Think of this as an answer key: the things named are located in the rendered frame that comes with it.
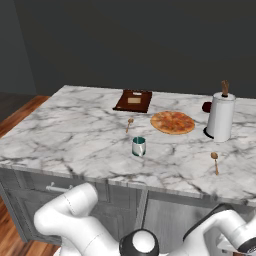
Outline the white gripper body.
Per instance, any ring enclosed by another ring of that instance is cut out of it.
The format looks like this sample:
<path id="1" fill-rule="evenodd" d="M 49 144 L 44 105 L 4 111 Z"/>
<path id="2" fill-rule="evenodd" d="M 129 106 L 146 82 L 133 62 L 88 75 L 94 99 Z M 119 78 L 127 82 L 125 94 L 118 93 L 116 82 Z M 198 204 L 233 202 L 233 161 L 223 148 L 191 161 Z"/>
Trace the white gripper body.
<path id="1" fill-rule="evenodd" d="M 235 252 L 235 248 L 231 245 L 231 243 L 223 234 L 220 234 L 217 237 L 217 247 L 224 251 Z"/>

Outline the round pizza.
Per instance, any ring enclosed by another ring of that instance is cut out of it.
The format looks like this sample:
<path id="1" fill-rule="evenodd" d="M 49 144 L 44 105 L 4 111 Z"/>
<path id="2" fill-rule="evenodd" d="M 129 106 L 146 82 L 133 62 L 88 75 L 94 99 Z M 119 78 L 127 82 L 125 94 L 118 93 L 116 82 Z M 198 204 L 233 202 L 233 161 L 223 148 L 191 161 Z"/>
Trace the round pizza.
<path id="1" fill-rule="evenodd" d="M 157 130 L 171 135 L 182 135 L 195 128 L 194 120 L 183 112 L 158 112 L 150 119 L 151 125 Z"/>

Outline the brown wooden cutting board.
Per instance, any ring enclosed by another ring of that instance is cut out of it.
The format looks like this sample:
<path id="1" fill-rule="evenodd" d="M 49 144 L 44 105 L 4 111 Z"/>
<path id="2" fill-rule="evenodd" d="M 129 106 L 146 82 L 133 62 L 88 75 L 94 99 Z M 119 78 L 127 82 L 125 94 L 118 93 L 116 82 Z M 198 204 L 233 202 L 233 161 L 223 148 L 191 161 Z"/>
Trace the brown wooden cutting board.
<path id="1" fill-rule="evenodd" d="M 114 107 L 116 111 L 128 111 L 146 113 L 151 102 L 152 93 L 150 91 L 124 90 L 121 98 Z"/>

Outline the grey drawer front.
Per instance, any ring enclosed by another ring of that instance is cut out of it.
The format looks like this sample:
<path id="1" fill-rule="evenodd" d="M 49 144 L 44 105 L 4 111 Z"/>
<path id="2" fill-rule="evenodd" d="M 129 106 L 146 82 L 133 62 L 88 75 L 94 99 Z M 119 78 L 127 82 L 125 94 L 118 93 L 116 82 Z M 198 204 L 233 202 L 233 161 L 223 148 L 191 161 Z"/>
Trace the grey drawer front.
<path id="1" fill-rule="evenodd" d="M 73 178 L 58 177 L 58 176 L 29 173 L 29 172 L 23 172 L 22 175 L 25 179 L 25 183 L 28 188 L 35 189 L 37 191 L 44 191 L 44 192 L 51 192 L 45 189 L 46 186 L 51 184 L 51 182 L 54 182 L 56 187 L 61 187 L 61 188 L 68 188 L 69 185 L 72 185 L 73 187 L 75 187 L 85 183 L 85 180 L 78 179 L 78 178 L 73 179 Z M 100 202 L 109 201 L 109 192 L 106 184 L 96 183 L 96 182 L 90 182 L 90 184 L 96 188 L 98 192 L 98 200 Z"/>

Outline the plain grey cupboard door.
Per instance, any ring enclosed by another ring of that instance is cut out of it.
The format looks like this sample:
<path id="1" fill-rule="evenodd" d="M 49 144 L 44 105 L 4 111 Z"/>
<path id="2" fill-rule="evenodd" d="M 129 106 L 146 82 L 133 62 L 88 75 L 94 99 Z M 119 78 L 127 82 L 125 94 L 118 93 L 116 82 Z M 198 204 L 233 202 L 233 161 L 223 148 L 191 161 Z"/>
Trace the plain grey cupboard door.
<path id="1" fill-rule="evenodd" d="M 182 245 L 184 234 L 215 206 L 201 199 L 150 192 L 144 227 L 158 238 L 160 252 L 169 253 Z"/>

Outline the white paper towel holder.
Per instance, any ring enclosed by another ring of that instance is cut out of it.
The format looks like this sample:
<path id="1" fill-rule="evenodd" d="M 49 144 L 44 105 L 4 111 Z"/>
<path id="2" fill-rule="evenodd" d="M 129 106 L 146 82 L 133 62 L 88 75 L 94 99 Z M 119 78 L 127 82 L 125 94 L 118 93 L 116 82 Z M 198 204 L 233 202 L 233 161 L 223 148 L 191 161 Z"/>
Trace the white paper towel holder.
<path id="1" fill-rule="evenodd" d="M 222 91 L 213 95 L 205 134 L 215 143 L 226 142 L 231 137 L 236 97 L 229 92 L 229 82 L 221 81 Z"/>

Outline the white and teal mug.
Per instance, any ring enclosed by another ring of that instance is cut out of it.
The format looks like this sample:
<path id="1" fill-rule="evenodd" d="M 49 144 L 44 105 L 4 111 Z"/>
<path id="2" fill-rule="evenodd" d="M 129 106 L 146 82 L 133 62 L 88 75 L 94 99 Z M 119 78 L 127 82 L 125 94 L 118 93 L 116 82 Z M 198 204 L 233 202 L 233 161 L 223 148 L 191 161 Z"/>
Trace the white and teal mug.
<path id="1" fill-rule="evenodd" d="M 142 157 L 146 153 L 146 139 L 144 137 L 134 137 L 132 140 L 132 154 Z"/>

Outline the grey panelled cupboard door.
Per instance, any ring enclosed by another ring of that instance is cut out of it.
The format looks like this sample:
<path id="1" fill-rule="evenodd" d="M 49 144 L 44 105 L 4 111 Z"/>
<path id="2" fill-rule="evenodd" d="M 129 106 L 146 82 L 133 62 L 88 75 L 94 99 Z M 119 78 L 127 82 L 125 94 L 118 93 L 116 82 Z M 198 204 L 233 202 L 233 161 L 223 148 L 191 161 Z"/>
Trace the grey panelled cupboard door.
<path id="1" fill-rule="evenodd" d="M 7 188 L 4 189 L 4 193 L 4 202 L 10 203 L 8 211 L 12 218 L 17 218 L 27 240 L 61 244 L 61 239 L 58 236 L 39 233 L 33 221 L 35 212 L 58 194 Z M 109 188 L 109 202 L 98 202 L 90 215 L 96 217 L 114 239 L 119 240 L 134 230 L 140 194 L 141 192 L 137 189 L 112 186 Z"/>

